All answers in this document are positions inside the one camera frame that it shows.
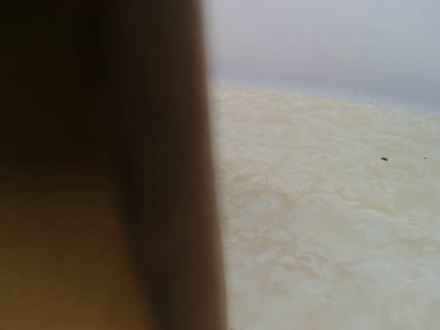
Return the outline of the brown cardboard box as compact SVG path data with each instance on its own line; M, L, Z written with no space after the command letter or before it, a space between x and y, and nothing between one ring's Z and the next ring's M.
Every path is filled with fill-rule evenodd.
M1 2L1 328L226 329L200 1Z

